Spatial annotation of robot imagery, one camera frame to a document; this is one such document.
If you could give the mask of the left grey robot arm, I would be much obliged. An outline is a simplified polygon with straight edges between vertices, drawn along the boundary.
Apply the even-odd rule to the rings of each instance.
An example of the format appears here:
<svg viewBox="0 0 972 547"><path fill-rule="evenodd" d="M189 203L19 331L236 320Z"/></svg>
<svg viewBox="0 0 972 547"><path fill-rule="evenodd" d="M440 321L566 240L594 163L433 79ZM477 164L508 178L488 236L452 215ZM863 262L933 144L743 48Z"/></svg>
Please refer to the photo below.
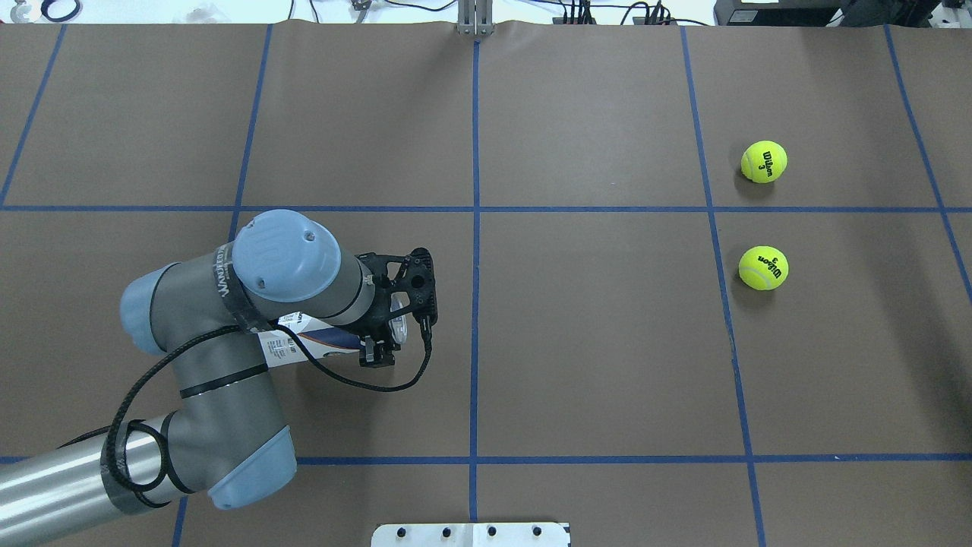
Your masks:
<svg viewBox="0 0 972 547"><path fill-rule="evenodd" d="M284 334L322 369L280 321L296 312L354 336L364 367L393 364L406 314L430 353L431 254L353 254L302 213L273 209L212 254L133 281L121 322L159 362L107 426L2 471L2 544L39 545L195 492L229 510L285 487L295 448L260 334Z"/></svg>

